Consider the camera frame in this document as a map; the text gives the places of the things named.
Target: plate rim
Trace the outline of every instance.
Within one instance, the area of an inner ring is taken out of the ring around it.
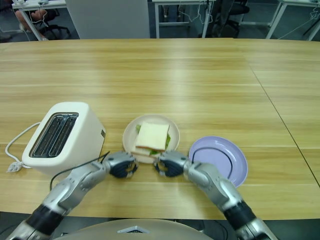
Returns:
[[[214,136],[214,135],[208,135],[208,136],[203,136],[203,137],[200,137],[198,138],[192,145],[191,147],[189,148],[189,152],[188,152],[188,157],[191,161],[191,149],[193,148],[194,145],[197,144],[197,142],[200,142],[202,139],[204,138],[215,138],[215,139],[221,139],[221,140],[224,140],[224,141],[227,141],[229,143],[231,143],[233,146],[235,146],[235,148],[241,153],[241,155],[243,156],[244,158],[244,162],[245,162],[245,168],[246,168],[246,171],[245,171],[245,176],[244,176],[244,179],[240,182],[240,184],[237,184],[235,185],[236,188],[240,187],[247,179],[248,177],[248,172],[249,172],[249,166],[248,166],[248,160],[246,158],[246,155],[244,154],[244,152],[235,144],[233,143],[232,141],[230,141],[229,139],[225,138],[225,137],[222,137],[222,136]]]

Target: white toaster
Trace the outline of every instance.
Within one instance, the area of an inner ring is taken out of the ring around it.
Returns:
[[[105,136],[104,126],[87,103],[60,102],[35,130],[22,162],[53,176],[99,157]]]

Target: lavender plate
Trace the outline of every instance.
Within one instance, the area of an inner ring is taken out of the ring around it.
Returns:
[[[248,163],[243,152],[231,141],[219,136],[205,136],[189,150],[192,162],[214,164],[219,172],[239,187],[247,178]]]

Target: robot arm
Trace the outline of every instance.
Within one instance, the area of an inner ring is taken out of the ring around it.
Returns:
[[[131,177],[137,170],[136,159],[126,152],[109,154],[102,163],[94,161],[75,168],[46,196],[31,216],[20,223],[6,240],[48,240],[64,216],[68,215],[89,190],[108,174]]]
[[[163,153],[154,166],[167,177],[184,173],[224,214],[239,240],[278,240],[268,226],[255,216],[236,187],[213,164],[192,164],[186,156],[173,151]]]

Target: bread slice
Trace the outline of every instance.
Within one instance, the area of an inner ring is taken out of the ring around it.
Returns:
[[[133,144],[132,149],[131,149],[131,153],[144,155],[144,156],[149,156],[150,155],[150,151],[151,151],[149,148],[142,148],[142,147],[137,147],[136,146],[137,138],[134,141],[134,144]]]
[[[169,124],[143,122],[136,138],[135,146],[157,151],[166,150],[169,127]]]

